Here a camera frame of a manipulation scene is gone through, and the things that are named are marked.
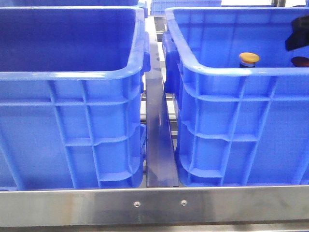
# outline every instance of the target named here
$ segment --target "yellow cap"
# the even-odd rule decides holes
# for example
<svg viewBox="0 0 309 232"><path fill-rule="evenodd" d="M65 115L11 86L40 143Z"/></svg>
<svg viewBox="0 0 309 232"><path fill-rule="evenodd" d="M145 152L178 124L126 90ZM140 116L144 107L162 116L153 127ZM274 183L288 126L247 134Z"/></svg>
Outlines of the yellow cap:
<svg viewBox="0 0 309 232"><path fill-rule="evenodd" d="M243 52L240 53L239 58L242 62L248 64L254 64L260 60L260 57L256 53L252 52Z"/></svg>

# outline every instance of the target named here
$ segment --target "bottle cap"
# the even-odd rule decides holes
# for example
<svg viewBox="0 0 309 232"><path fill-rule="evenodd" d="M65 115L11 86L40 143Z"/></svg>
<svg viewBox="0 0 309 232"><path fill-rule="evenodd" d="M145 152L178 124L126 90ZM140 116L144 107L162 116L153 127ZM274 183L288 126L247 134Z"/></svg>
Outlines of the bottle cap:
<svg viewBox="0 0 309 232"><path fill-rule="evenodd" d="M240 53L239 58L242 62L247 64L255 64L260 60L260 57L256 53L252 52L243 52Z"/></svg>
<svg viewBox="0 0 309 232"><path fill-rule="evenodd" d="M291 62L294 64L295 67L309 67L309 58L307 57L293 57Z"/></svg>

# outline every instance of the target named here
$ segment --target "blue plastic crate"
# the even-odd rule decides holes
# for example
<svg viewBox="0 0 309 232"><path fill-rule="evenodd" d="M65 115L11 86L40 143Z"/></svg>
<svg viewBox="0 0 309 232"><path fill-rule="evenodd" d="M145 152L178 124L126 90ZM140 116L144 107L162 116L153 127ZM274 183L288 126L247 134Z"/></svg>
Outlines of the blue plastic crate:
<svg viewBox="0 0 309 232"><path fill-rule="evenodd" d="M165 9L169 7L215 7L221 6L221 0L152 0L150 14L151 15L164 15Z"/></svg>
<svg viewBox="0 0 309 232"><path fill-rule="evenodd" d="M0 8L1 190L139 186L144 26L134 7Z"/></svg>
<svg viewBox="0 0 309 232"><path fill-rule="evenodd" d="M1 6L136 6L148 17L146 0L1 0Z"/></svg>
<svg viewBox="0 0 309 232"><path fill-rule="evenodd" d="M187 186L309 182L309 69L288 52L291 21L307 8L166 10L166 87L179 106L176 149ZM239 68L255 52L256 68Z"/></svg>

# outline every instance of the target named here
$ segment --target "dark red object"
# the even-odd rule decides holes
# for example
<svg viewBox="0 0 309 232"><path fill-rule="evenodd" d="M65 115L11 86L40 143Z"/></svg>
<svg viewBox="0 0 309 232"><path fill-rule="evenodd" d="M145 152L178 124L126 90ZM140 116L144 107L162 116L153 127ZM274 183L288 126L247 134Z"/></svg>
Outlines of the dark red object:
<svg viewBox="0 0 309 232"><path fill-rule="evenodd" d="M309 58L307 57L293 57L291 62L295 67L309 67Z"/></svg>

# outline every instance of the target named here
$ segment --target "metal guide rail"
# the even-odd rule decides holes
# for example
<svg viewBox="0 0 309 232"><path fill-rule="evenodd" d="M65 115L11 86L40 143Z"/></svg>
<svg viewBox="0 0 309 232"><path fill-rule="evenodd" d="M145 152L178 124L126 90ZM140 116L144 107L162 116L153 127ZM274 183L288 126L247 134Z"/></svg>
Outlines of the metal guide rail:
<svg viewBox="0 0 309 232"><path fill-rule="evenodd" d="M155 18L146 24L147 188L0 192L0 231L308 231L309 186L177 187Z"/></svg>

